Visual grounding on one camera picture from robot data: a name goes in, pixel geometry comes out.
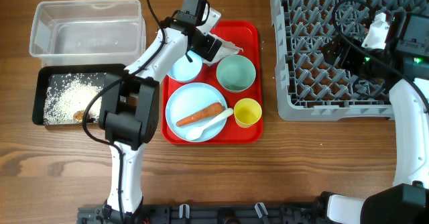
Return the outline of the brown food scrap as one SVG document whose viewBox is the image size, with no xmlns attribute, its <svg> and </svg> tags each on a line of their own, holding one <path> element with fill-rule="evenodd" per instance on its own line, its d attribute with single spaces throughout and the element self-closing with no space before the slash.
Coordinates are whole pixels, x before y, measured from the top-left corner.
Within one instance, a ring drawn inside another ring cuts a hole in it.
<svg viewBox="0 0 429 224">
<path fill-rule="evenodd" d="M 77 111 L 74 113 L 73 120 L 75 120 L 78 123 L 82 123 L 83 119 L 84 119 L 84 110 Z"/>
</svg>

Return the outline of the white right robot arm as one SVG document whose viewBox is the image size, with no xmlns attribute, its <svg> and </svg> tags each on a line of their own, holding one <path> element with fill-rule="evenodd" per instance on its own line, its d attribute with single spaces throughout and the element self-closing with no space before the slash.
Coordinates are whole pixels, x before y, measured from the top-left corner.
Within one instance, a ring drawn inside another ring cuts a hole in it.
<svg viewBox="0 0 429 224">
<path fill-rule="evenodd" d="M 428 17 L 370 15 L 363 41 L 339 35 L 322 49 L 329 64 L 386 84 L 395 119 L 392 187 L 366 199 L 329 194 L 324 217 L 334 223 L 428 222 Z"/>
</svg>

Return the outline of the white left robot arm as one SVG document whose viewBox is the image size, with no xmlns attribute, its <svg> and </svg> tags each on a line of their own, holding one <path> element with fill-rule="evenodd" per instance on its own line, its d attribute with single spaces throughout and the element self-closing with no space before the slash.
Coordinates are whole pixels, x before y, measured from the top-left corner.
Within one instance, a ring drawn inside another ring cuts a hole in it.
<svg viewBox="0 0 429 224">
<path fill-rule="evenodd" d="M 102 207 L 107 223 L 142 222 L 142 157 L 158 125 L 160 83 L 188 51 L 214 59 L 222 43 L 209 32 L 219 19 L 208 0 L 184 0 L 181 9 L 158 22 L 156 39 L 123 74 L 106 75 L 98 99 L 103 143 L 113 164 L 111 193 Z"/>
</svg>

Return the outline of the white rice pile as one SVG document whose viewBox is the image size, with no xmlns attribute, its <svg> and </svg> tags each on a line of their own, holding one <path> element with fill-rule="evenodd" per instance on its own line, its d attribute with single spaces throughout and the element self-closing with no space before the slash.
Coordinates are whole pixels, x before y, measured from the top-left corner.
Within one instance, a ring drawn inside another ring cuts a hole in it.
<svg viewBox="0 0 429 224">
<path fill-rule="evenodd" d="M 44 125 L 80 124 L 73 120 L 103 89 L 104 72 L 53 74 L 48 78 L 44 103 Z"/>
</svg>

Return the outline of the white paper napkin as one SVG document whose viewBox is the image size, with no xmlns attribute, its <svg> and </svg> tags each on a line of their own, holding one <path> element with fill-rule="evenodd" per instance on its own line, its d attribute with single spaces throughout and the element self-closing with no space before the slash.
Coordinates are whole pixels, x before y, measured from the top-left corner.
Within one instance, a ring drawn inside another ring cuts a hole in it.
<svg viewBox="0 0 429 224">
<path fill-rule="evenodd" d="M 223 58 L 227 56 L 237 55 L 238 53 L 243 51 L 242 48 L 236 46 L 234 43 L 225 41 L 224 39 L 218 37 L 215 34 L 209 33 L 209 36 L 213 36 L 215 39 L 220 40 L 222 42 L 222 45 L 219 48 L 218 52 L 216 53 L 212 61 L 205 60 L 204 58 L 202 59 L 202 62 L 204 64 L 207 64 L 208 66 L 211 66 L 214 63 L 221 61 Z"/>
</svg>

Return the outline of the mint green bowl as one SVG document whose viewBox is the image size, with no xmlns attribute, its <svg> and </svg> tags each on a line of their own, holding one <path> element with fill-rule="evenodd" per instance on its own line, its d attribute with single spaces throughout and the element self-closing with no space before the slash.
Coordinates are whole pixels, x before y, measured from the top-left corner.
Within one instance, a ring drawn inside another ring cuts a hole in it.
<svg viewBox="0 0 429 224">
<path fill-rule="evenodd" d="M 216 78 L 225 90 L 240 93 L 255 82 L 256 69 L 252 61 L 244 56 L 227 56 L 219 62 Z"/>
</svg>

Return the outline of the light blue small bowl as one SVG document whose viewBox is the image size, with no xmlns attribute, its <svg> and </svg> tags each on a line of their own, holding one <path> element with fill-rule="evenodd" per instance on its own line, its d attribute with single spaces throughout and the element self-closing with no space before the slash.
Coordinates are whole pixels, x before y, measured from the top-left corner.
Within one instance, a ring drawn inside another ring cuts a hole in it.
<svg viewBox="0 0 429 224">
<path fill-rule="evenodd" d="M 186 55 L 177 60 L 169 70 L 168 76 L 176 82 L 187 83 L 193 81 L 202 70 L 202 58 L 194 53 L 190 53 L 193 62 L 189 62 Z"/>
</svg>

